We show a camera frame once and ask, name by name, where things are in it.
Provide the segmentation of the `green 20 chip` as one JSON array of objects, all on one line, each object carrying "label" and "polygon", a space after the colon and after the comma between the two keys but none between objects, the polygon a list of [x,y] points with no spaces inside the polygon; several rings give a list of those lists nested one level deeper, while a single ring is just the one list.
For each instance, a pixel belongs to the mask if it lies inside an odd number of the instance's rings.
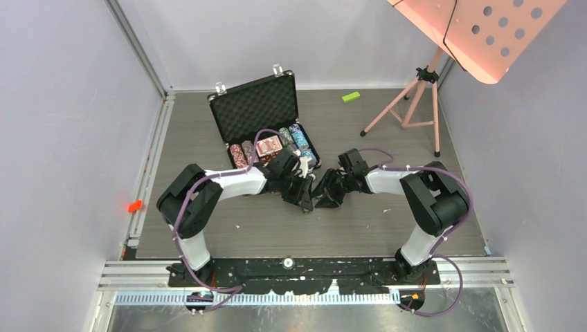
[{"label": "green 20 chip", "polygon": [[286,270],[291,270],[295,267],[296,263],[292,257],[284,257],[281,261],[282,267]]}]

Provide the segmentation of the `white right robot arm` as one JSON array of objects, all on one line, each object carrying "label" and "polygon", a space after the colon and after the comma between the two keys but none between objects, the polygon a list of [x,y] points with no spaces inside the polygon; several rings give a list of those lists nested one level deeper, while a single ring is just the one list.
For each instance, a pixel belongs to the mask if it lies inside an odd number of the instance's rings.
[{"label": "white right robot arm", "polygon": [[337,208],[346,194],[394,194],[404,196],[416,226],[408,241],[395,253],[394,274],[412,284],[422,276],[446,235],[473,212],[470,191],[464,182],[440,162],[419,167],[370,166],[358,149],[338,157],[339,167],[328,169],[311,196],[318,208]]}]

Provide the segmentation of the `red white chip roll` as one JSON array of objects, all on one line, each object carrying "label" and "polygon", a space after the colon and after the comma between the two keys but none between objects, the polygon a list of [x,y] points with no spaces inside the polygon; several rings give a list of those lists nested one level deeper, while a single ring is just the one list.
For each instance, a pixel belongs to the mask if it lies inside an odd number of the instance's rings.
[{"label": "red white chip roll", "polygon": [[232,144],[229,146],[229,152],[233,158],[236,168],[244,168],[248,166],[248,160],[244,155],[244,150],[239,144]]}]

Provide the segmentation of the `red playing card box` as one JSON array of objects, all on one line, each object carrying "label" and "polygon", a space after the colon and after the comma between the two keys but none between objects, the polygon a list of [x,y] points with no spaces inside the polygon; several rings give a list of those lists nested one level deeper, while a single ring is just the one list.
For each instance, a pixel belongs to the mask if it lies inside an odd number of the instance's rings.
[{"label": "red playing card box", "polygon": [[268,156],[282,150],[283,146],[278,136],[259,139],[255,144],[255,150],[259,157]]}]

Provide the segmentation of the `black poker set case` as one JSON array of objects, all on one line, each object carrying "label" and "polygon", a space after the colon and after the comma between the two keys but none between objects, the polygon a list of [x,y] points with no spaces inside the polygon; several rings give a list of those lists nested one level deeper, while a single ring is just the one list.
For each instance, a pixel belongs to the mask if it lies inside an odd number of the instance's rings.
[{"label": "black poker set case", "polygon": [[229,89],[220,82],[217,90],[207,95],[222,142],[229,147],[254,141],[261,129],[277,131],[297,124],[316,157],[314,168],[319,169],[321,157],[299,119],[295,74],[278,65],[273,71],[272,75]]}]

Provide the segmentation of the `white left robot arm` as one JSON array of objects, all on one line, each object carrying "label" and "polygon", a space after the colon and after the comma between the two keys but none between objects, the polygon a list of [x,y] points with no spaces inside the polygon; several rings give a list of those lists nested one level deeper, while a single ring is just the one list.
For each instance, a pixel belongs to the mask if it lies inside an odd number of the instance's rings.
[{"label": "white left robot arm", "polygon": [[315,166],[313,158],[289,150],[280,151],[266,163],[238,169],[211,171],[197,164],[186,166],[159,197],[156,208],[169,225],[179,256],[187,265],[187,279],[195,286],[205,286],[211,280],[211,254],[204,228],[220,201],[278,193],[284,202],[311,212]]}]

